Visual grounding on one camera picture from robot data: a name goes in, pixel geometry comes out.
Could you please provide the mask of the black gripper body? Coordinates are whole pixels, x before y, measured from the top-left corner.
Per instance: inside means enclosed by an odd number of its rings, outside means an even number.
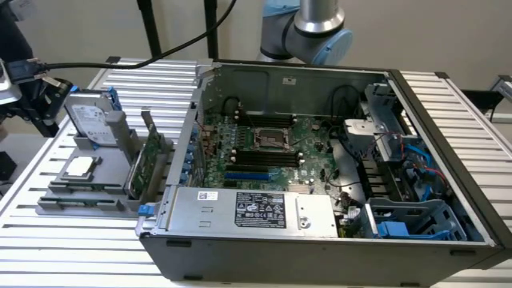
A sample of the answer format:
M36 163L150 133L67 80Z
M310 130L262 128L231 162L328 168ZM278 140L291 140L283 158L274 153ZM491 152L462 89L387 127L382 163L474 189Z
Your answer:
M55 80L59 86L42 79L22 83L22 99L15 103L15 114L34 124L43 137L55 137L59 132L56 117L74 88L66 79Z

